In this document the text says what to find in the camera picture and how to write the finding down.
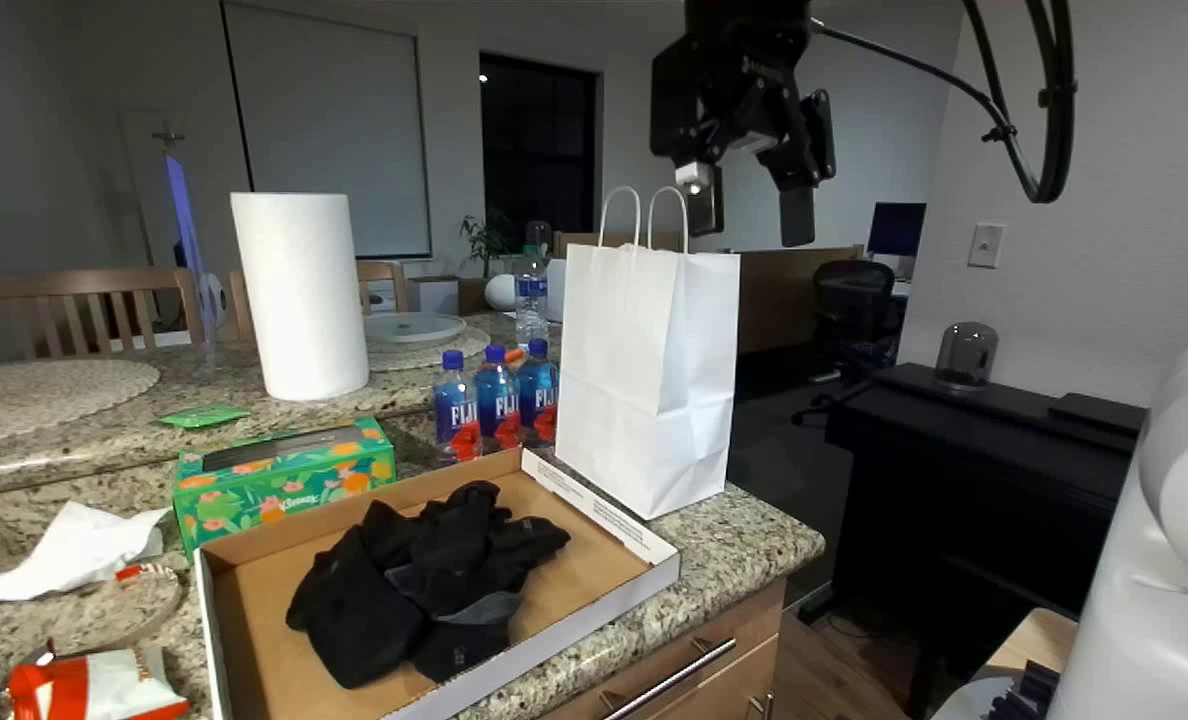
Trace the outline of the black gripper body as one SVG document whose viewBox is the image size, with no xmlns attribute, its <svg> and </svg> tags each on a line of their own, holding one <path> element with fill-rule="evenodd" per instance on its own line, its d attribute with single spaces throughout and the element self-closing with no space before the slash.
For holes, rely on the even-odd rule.
<svg viewBox="0 0 1188 720">
<path fill-rule="evenodd" d="M 831 179 L 831 103 L 795 83 L 807 8 L 811 0 L 683 0 L 683 31 L 653 62 L 653 154 L 675 168 L 716 163 L 732 145 L 764 138 L 758 160 L 780 187 Z"/>
</svg>

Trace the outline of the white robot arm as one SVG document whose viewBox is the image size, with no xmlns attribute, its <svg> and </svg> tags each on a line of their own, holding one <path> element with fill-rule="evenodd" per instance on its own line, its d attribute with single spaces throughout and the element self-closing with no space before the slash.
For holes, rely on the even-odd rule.
<svg viewBox="0 0 1188 720">
<path fill-rule="evenodd" d="M 1053 206 L 1073 168 L 1078 46 L 1070 0 L 1026 0 L 1046 90 L 1046 156 L 1026 163 L 997 72 L 981 0 L 959 0 L 987 83 L 830 29 L 811 0 L 683 0 L 683 38 L 653 62 L 653 154 L 675 163 L 687 197 L 722 193 L 716 163 L 746 138 L 780 187 L 780 240 L 811 243 L 811 187 L 838 175 L 831 120 L 819 96 L 795 90 L 811 38 L 831 38 L 919 68 L 987 115 L 987 139 L 1008 154 L 1021 193 Z M 1090 610 L 1046 720 L 1188 720 L 1188 348 L 1131 454 Z"/>
</svg>

